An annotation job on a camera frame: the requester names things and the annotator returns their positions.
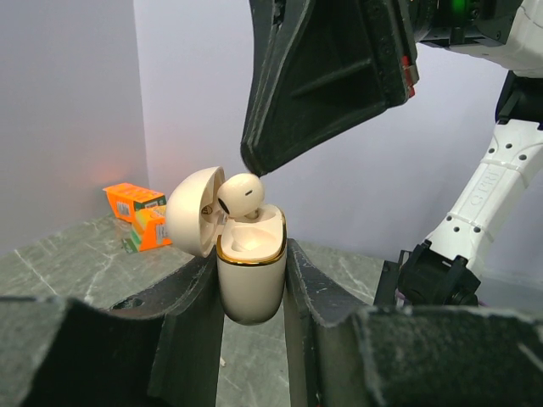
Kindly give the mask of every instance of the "white wall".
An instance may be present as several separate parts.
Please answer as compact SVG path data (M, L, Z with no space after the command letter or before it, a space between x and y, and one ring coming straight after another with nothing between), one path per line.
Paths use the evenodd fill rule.
M245 0L136 0L151 186L170 193L192 172L244 170L238 144L252 76ZM419 48L417 96L265 177L292 237L397 259L439 224L490 143L506 71ZM543 180L497 239L495 274L541 280Z
M0 0L0 253L148 184L132 0Z

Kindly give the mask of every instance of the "orange box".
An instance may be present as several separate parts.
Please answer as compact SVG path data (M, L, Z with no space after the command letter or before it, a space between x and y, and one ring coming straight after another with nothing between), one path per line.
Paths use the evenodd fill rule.
M104 191L115 216L130 223L134 221L134 214L138 210L166 205L164 193L126 182L104 188Z
M166 236L166 206L141 209L134 215L130 237L122 244L128 253L142 252L171 244Z

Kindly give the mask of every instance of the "green led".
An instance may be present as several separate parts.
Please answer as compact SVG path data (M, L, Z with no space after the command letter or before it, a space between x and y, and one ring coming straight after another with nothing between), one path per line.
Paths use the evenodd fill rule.
M466 2L467 0L452 0L452 11L455 14L466 13Z

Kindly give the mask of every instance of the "earbud case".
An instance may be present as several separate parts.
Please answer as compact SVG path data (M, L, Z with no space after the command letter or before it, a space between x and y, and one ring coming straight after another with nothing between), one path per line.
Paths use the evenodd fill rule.
M190 175L166 205L172 244L199 257L216 245L221 301L228 317L242 325L268 321L283 297L287 260L284 213L263 204L256 219L231 219L217 200L224 170L213 167Z

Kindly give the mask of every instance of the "gold trim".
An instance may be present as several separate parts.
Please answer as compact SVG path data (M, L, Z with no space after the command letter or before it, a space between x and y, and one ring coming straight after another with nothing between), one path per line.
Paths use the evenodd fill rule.
M282 210L279 210L281 212L281 216L283 217L283 241L281 242L281 248L279 249L279 253L277 253L275 256L259 260L259 261L246 261L246 260L239 260L234 259L230 256L227 256L222 251L221 246L221 235L217 237L217 255L219 256L219 259L224 261L225 263L228 263L229 265L244 265L244 266L258 266L258 265L270 265L272 263L275 263L278 261L285 253L285 249L287 248L287 220L285 219L285 214Z

